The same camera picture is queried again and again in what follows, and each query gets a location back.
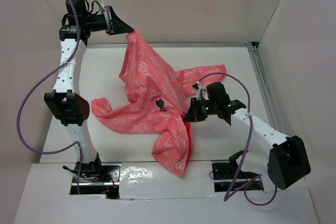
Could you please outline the pink patterned jacket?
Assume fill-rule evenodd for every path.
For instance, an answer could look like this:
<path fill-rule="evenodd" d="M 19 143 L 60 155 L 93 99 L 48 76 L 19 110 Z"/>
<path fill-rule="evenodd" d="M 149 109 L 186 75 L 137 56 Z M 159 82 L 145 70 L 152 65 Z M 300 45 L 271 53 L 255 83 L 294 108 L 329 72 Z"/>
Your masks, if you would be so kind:
<path fill-rule="evenodd" d="M 190 123 L 183 122 L 187 99 L 201 77 L 220 82 L 225 65 L 201 66 L 176 71 L 140 35 L 127 34 L 127 48 L 119 78 L 124 82 L 128 104 L 113 109 L 106 98 L 91 101 L 92 113 L 118 133 L 160 136 L 152 148 L 153 158 L 165 169 L 183 177 L 190 162 L 193 136 Z"/>

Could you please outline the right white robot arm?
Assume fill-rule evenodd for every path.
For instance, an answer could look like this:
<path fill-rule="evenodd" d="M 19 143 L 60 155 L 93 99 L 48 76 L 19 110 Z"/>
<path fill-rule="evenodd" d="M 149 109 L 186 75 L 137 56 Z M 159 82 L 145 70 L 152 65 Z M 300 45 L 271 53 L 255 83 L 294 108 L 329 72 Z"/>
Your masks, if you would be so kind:
<path fill-rule="evenodd" d="M 303 140 L 294 135 L 289 137 L 269 126 L 248 112 L 239 100 L 231 100 L 220 82 L 203 86 L 193 85 L 197 91 L 191 98 L 185 122 L 201 122 L 209 115 L 216 115 L 229 125 L 251 134 L 268 154 L 267 174 L 277 188 L 285 190 L 311 172 Z"/>

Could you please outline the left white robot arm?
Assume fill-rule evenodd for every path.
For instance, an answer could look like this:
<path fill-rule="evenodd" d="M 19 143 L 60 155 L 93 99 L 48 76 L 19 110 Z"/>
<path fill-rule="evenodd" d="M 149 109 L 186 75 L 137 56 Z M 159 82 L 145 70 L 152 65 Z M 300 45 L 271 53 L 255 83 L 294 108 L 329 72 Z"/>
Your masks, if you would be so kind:
<path fill-rule="evenodd" d="M 59 31 L 60 70 L 52 91 L 44 95 L 45 103 L 65 127 L 71 141 L 80 144 L 73 172 L 93 182 L 103 177 L 104 169 L 88 131 L 89 103 L 79 94 L 82 59 L 92 32 L 105 31 L 108 35 L 133 32 L 133 28 L 123 22 L 111 6 L 105 6 L 103 0 L 95 1 L 99 5 L 96 13 L 87 0 L 66 0 L 68 13 L 63 17 Z"/>

